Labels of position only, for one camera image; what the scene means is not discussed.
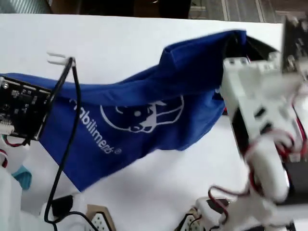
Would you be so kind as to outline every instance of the blurry background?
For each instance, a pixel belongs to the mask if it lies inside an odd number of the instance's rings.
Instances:
[[[280,23],[307,0],[0,0],[0,13],[59,13]]]

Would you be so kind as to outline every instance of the circuit board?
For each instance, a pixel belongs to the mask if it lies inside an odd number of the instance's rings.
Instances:
[[[51,91],[0,76],[0,134],[38,140]]]

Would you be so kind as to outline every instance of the white clip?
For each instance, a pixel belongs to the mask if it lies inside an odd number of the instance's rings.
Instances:
[[[47,59],[47,62],[50,64],[56,64],[56,65],[62,65],[65,66],[68,59],[70,57],[65,56],[64,54],[57,54],[57,53],[53,53],[53,52],[47,52],[47,54],[49,55],[49,58],[54,58],[54,59]],[[72,63],[72,66],[75,66],[75,58],[73,58],[74,61]]]

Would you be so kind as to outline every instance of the blue cloth bag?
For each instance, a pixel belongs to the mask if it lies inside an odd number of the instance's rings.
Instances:
[[[224,108],[215,89],[226,41],[235,34],[244,46],[245,31],[179,42],[163,50],[158,65],[121,82],[81,85],[80,122],[64,168],[75,186],[84,190],[155,149],[184,150],[204,136]],[[56,82],[5,75],[49,89]],[[40,138],[57,163],[72,131],[75,99],[75,85],[65,83]]]

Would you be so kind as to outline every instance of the black wire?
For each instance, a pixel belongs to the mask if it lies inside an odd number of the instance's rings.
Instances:
[[[56,192],[61,173],[64,169],[66,160],[68,158],[70,146],[71,146],[71,144],[74,140],[74,137],[75,137],[75,133],[76,133],[76,129],[77,129],[77,126],[78,126],[78,121],[79,121],[80,110],[81,110],[81,90],[80,90],[79,80],[78,80],[78,76],[77,76],[76,62],[75,62],[74,58],[68,59],[56,86],[54,87],[53,91],[51,92],[49,110],[51,110],[52,102],[54,101],[54,98],[58,95],[59,91],[61,90],[61,88],[62,88],[62,86],[63,86],[63,84],[66,80],[66,77],[69,73],[70,68],[72,68],[72,71],[73,71],[73,77],[74,77],[74,82],[75,82],[75,87],[76,87],[76,95],[77,95],[76,115],[75,115],[71,135],[69,137],[69,140],[68,140],[65,152],[63,154],[63,157],[60,161],[59,168],[58,168],[58,171],[56,173],[56,176],[55,176],[55,179],[54,179],[54,182],[53,182],[53,186],[51,188],[51,192],[50,192],[50,195],[49,195],[49,198],[48,198],[48,201],[47,201],[46,210],[45,210],[45,213],[44,213],[44,221],[49,223],[49,224],[52,224],[53,227],[54,227],[54,230],[57,231],[56,224],[59,223],[61,220],[63,220],[64,218],[66,218],[67,216],[70,216],[70,215],[80,215],[92,226],[92,228],[95,231],[98,231],[98,229],[92,224],[92,222],[86,217],[86,215],[84,215],[81,212],[76,212],[76,211],[69,212],[65,216],[58,218],[55,221],[51,221],[51,220],[48,219],[48,214],[49,214],[49,211],[50,211],[50,208],[51,208],[51,203],[53,201],[53,197],[54,197],[54,194]]]
[[[217,230],[217,229],[219,229],[219,228],[220,228],[220,226],[215,225],[215,226],[213,226],[212,228],[210,228],[210,229],[209,229],[209,231],[212,231],[212,230]]]

